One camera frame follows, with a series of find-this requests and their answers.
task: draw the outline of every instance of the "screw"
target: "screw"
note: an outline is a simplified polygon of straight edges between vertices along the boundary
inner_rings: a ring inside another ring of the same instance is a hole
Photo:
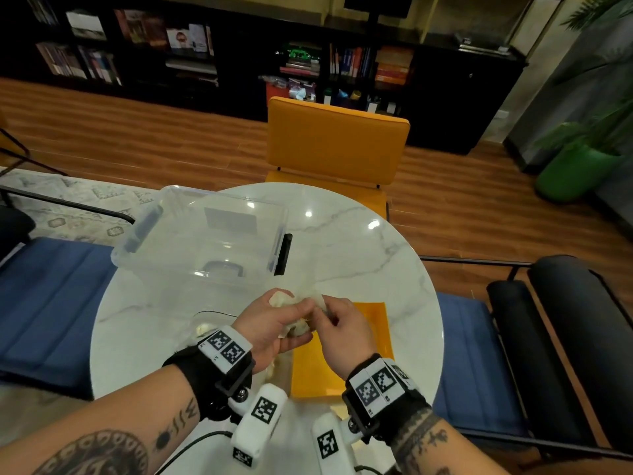
[[[349,419],[349,422],[347,422],[347,428],[349,428],[349,431],[352,433],[358,433],[358,425],[356,425],[356,422],[352,419]]]
[[[244,387],[240,388],[237,392],[233,394],[233,399],[237,403],[242,403],[247,398],[248,398],[248,390]]]

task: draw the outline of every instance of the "patterned rug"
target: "patterned rug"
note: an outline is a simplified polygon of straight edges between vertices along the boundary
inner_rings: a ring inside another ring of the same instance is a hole
[[[13,170],[0,178],[0,185],[18,188],[84,205],[106,208],[137,218],[156,190],[113,183]],[[130,226],[124,220],[11,195],[16,208],[36,222],[34,237],[79,240],[114,246]]]

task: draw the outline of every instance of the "blue cushion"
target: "blue cushion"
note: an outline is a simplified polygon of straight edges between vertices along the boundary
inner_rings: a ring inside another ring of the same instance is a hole
[[[486,304],[438,293],[444,365],[433,409],[460,428],[528,436],[501,343]]]
[[[90,341],[112,247],[38,238],[0,267],[0,370],[90,398]]]

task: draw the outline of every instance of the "yellow cutting board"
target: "yellow cutting board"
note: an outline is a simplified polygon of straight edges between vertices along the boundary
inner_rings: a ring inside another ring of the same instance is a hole
[[[378,352],[382,357],[393,359],[387,308],[384,303],[354,303],[369,321],[374,332]],[[292,398],[340,398],[345,391],[345,381],[341,380],[323,359],[321,341],[318,334],[310,343],[296,348],[292,360]]]

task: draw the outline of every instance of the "gray wall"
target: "gray wall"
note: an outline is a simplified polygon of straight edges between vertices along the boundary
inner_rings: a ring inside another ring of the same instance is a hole
[[[556,152],[536,149],[534,141],[563,121],[588,119],[619,99],[622,86],[633,83],[632,65],[613,66],[596,75],[585,74],[559,86],[552,79],[567,66],[589,54],[606,54],[633,41],[633,16],[605,28],[584,31],[541,89],[508,138],[528,167],[543,167]],[[620,147],[626,159],[596,190],[597,195],[633,224],[633,134]]]

